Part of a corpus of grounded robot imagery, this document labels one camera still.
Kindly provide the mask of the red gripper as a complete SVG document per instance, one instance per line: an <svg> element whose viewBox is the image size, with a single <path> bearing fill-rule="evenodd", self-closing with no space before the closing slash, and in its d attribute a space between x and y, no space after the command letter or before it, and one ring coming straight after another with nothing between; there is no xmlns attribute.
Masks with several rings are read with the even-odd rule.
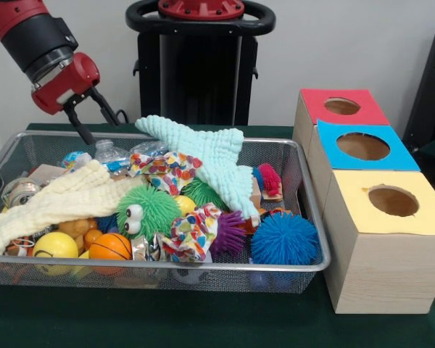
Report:
<svg viewBox="0 0 435 348"><path fill-rule="evenodd" d="M98 104L100 112L108 124L118 126L120 121L107 100L95 86L100 81L99 69L87 54L75 53L72 62L64 68L56 67L57 74L47 82L38 83L39 87L32 93L32 100L44 112L50 115L63 110L79 136L87 145L95 143L95 138L82 124L73 105L63 105L74 95L82 95L90 89L90 97Z"/></svg>

